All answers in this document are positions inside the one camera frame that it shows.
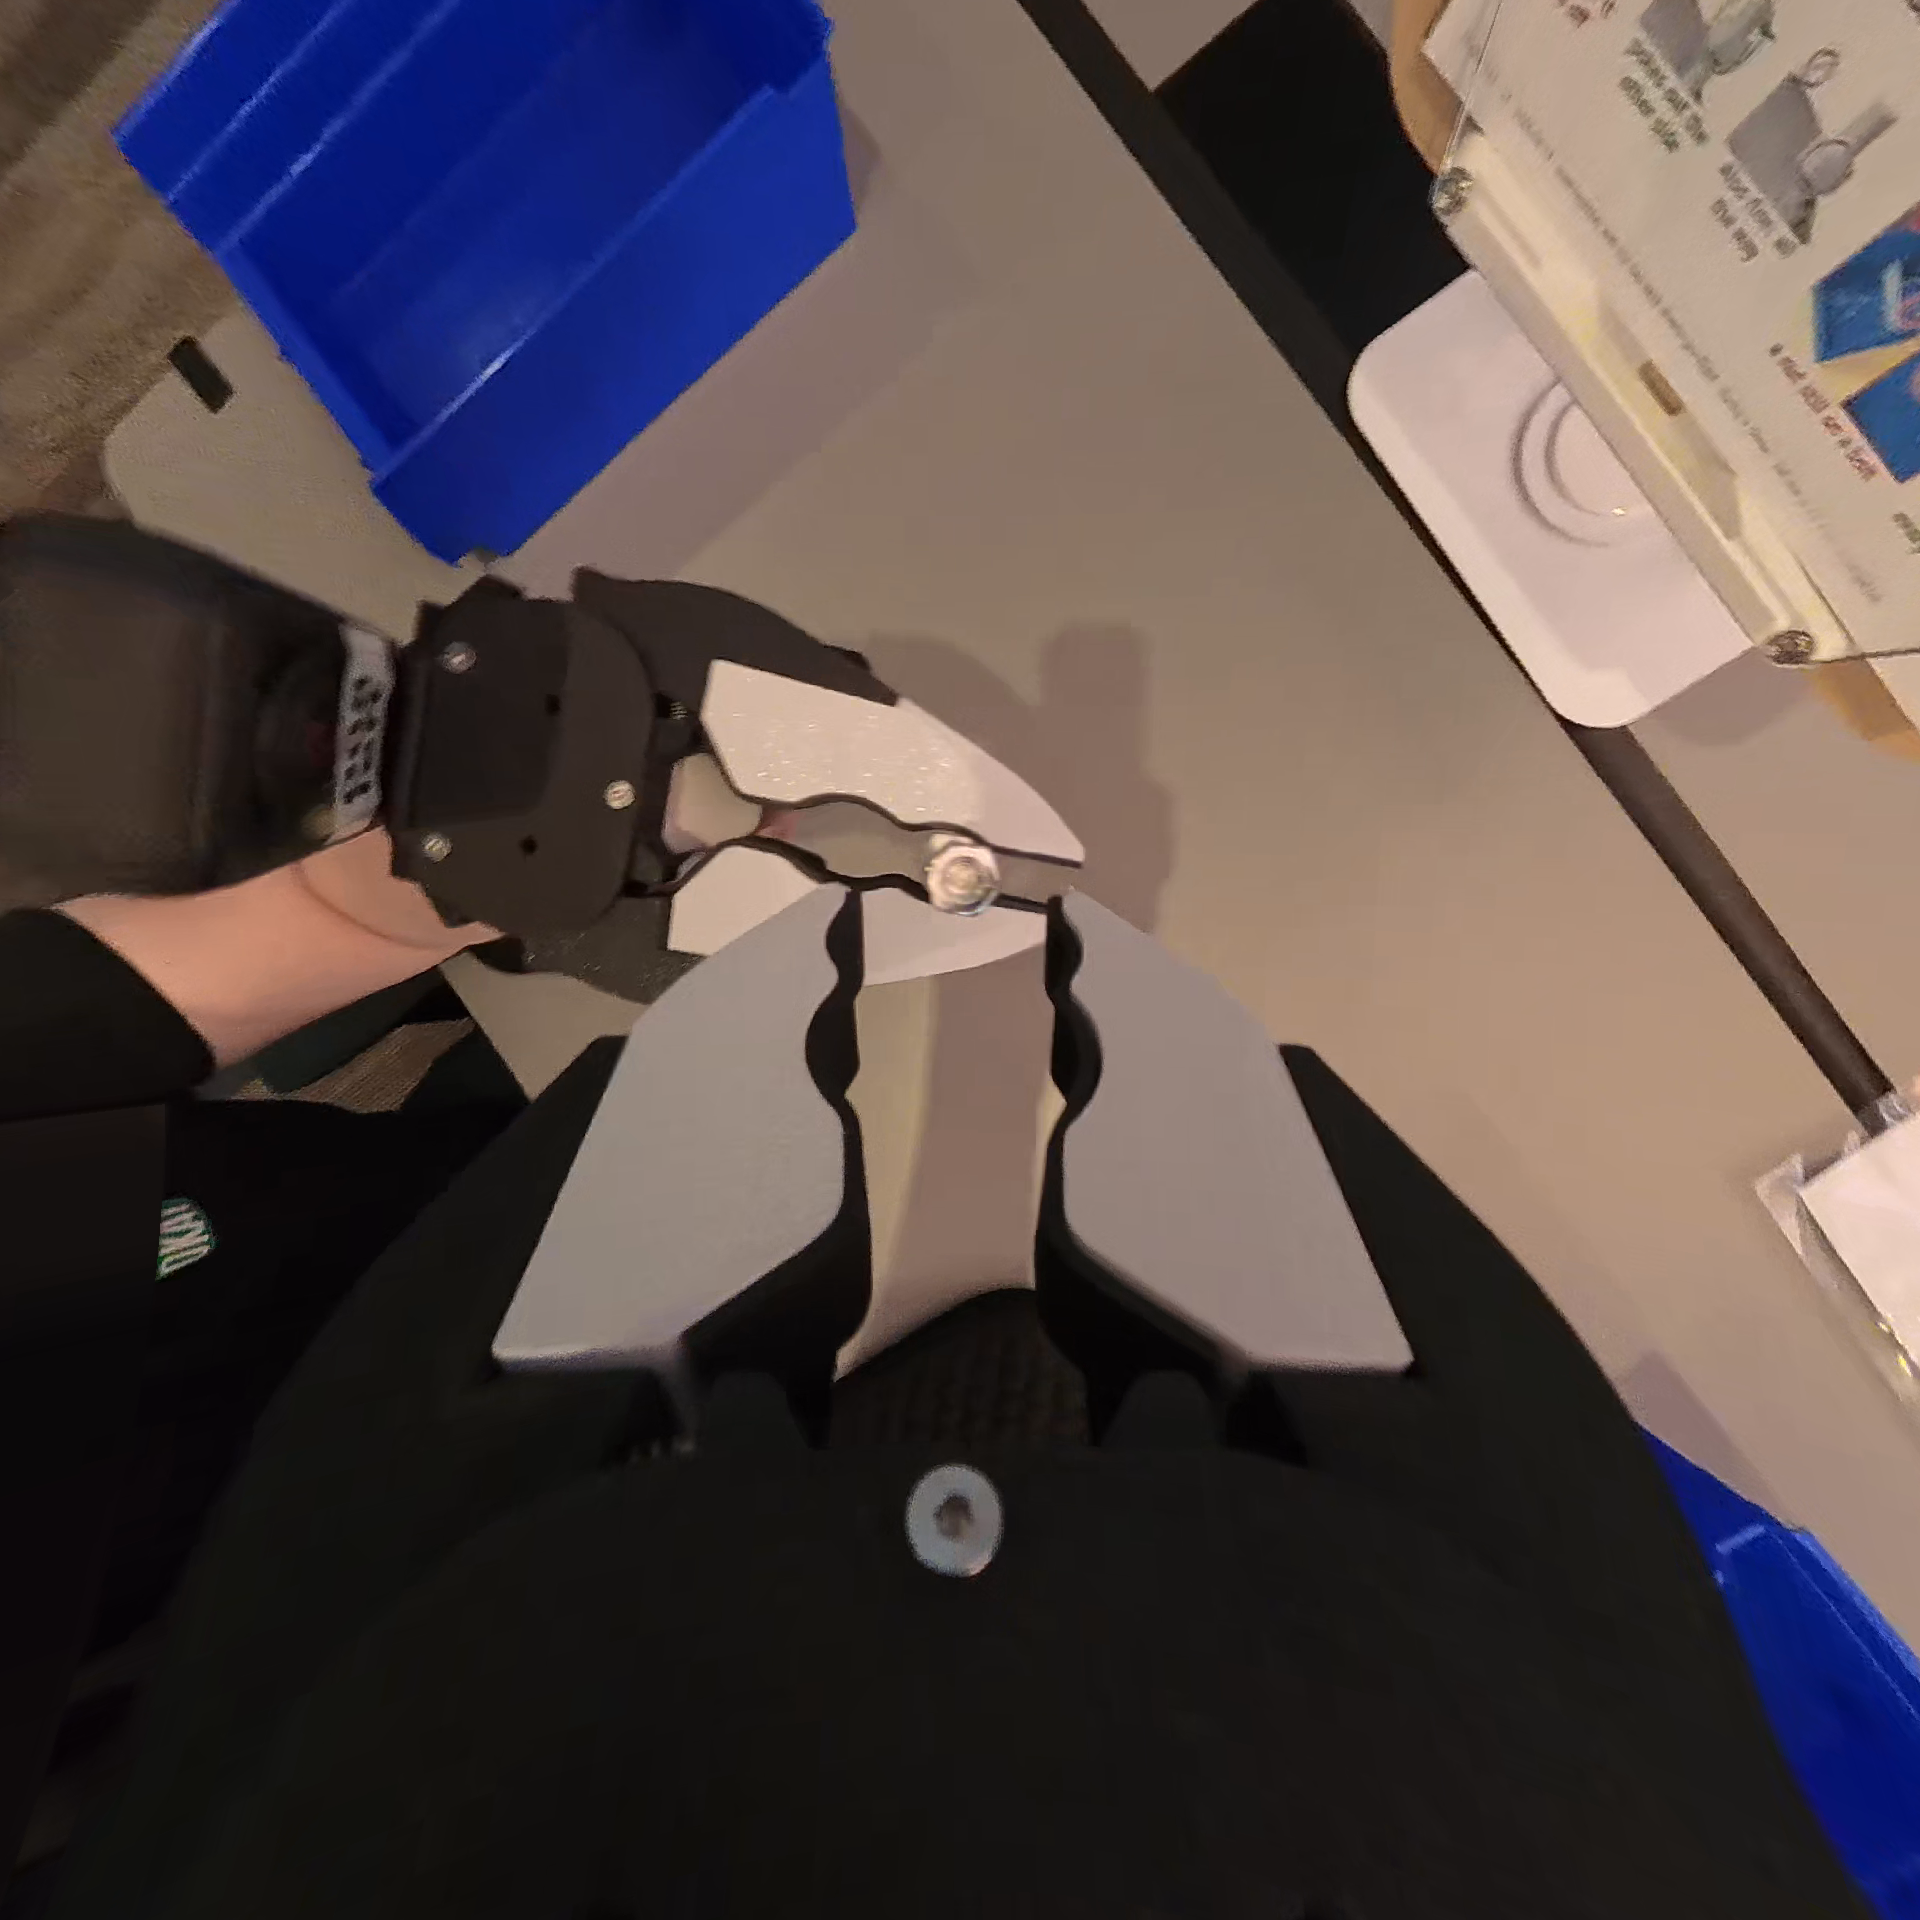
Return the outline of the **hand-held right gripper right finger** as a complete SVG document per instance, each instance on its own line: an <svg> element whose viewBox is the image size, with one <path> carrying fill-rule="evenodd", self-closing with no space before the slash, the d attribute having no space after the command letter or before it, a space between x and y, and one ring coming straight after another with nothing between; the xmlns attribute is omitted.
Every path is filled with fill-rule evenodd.
<svg viewBox="0 0 1920 1920"><path fill-rule="evenodd" d="M1088 897L1047 923L1052 1080L1036 1280L1095 1362L1399 1376L1375 1254L1277 1043L1209 974Z"/></svg>

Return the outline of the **printed paper sheet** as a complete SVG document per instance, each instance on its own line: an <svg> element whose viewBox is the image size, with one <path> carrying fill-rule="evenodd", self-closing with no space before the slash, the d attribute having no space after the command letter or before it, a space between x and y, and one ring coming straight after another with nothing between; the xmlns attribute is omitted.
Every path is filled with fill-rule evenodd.
<svg viewBox="0 0 1920 1920"><path fill-rule="evenodd" d="M1861 1112L1824 1157L1756 1181L1835 1323L1906 1417L1919 1414L1919 1085Z"/></svg>

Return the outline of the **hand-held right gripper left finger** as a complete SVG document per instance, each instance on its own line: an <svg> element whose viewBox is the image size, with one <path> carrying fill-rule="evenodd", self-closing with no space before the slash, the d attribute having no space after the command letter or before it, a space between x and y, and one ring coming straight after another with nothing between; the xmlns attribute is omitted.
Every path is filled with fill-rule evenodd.
<svg viewBox="0 0 1920 1920"><path fill-rule="evenodd" d="M831 1374L873 1298L859 899L809 889L640 1014L497 1336L505 1372Z"/></svg>

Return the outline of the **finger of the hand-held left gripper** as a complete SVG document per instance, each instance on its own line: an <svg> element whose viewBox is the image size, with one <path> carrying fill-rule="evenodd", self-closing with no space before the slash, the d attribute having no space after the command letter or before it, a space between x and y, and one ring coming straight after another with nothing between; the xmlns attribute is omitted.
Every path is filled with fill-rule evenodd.
<svg viewBox="0 0 1920 1920"><path fill-rule="evenodd" d="M1036 786L907 700L722 661L699 736L666 788L663 840L676 856L757 835L832 874L924 874L941 856L992 874L1085 861Z"/></svg>
<svg viewBox="0 0 1920 1920"><path fill-rule="evenodd" d="M1043 948L1049 933L1043 909L992 902L947 912L901 876L824 877L794 848L741 841L708 850L673 889L666 944L673 954L714 957L824 888L861 897L872 988L994 966Z"/></svg>

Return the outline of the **blue divided plastic bin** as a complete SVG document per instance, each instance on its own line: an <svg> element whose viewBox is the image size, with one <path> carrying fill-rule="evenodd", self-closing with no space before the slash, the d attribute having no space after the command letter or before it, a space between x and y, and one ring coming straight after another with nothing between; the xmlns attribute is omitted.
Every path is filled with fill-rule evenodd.
<svg viewBox="0 0 1920 1920"><path fill-rule="evenodd" d="M1648 1436L1795 1781L1876 1915L1919 1915L1919 1662L1807 1530Z"/></svg>

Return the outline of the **person's black clothing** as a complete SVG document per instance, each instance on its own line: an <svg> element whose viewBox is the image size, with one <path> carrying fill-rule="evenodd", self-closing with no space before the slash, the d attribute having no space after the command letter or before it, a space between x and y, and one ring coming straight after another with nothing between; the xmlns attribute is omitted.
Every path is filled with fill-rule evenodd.
<svg viewBox="0 0 1920 1920"><path fill-rule="evenodd" d="M530 1102L376 1116L16 1102L4 1830L85 1669L144 1628L152 1715L221 1778L469 1539L656 1440L642 1376L491 1358L621 1050Z"/></svg>

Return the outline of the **white sign base plate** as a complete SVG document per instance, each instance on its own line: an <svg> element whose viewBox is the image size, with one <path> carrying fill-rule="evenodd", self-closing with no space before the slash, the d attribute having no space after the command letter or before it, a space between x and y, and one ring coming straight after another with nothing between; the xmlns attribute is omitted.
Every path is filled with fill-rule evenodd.
<svg viewBox="0 0 1920 1920"><path fill-rule="evenodd" d="M1628 729L1746 653L1708 578L1477 273L1361 353L1349 404L1560 718Z"/></svg>

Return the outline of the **acrylic instruction sign holder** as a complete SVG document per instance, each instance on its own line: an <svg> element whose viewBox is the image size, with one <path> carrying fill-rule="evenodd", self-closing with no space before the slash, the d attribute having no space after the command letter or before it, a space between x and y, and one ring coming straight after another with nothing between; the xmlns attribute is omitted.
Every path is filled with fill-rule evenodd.
<svg viewBox="0 0 1920 1920"><path fill-rule="evenodd" d="M1433 179L1444 171L1463 115L1452 84L1424 50L1444 12L1440 2L1395 2L1386 29L1393 100L1413 150ZM1916 657L1800 664L1795 673L1865 746L1906 764L1919 761Z"/></svg>

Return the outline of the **person's left forearm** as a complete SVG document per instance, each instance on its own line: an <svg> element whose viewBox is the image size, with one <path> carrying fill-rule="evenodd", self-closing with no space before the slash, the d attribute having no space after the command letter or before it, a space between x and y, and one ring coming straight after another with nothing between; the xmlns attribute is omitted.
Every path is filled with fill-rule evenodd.
<svg viewBox="0 0 1920 1920"><path fill-rule="evenodd" d="M284 870L2 921L2 1117L144 1109L431 969Z"/></svg>

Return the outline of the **person's left hand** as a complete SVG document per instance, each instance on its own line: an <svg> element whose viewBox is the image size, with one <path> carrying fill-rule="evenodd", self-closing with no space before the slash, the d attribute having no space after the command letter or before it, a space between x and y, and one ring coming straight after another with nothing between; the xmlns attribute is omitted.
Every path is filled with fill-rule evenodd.
<svg viewBox="0 0 1920 1920"><path fill-rule="evenodd" d="M364 832L307 858L296 866L296 877L356 933L433 963L505 939L490 923L447 918L423 885L395 874L393 841L383 832Z"/></svg>

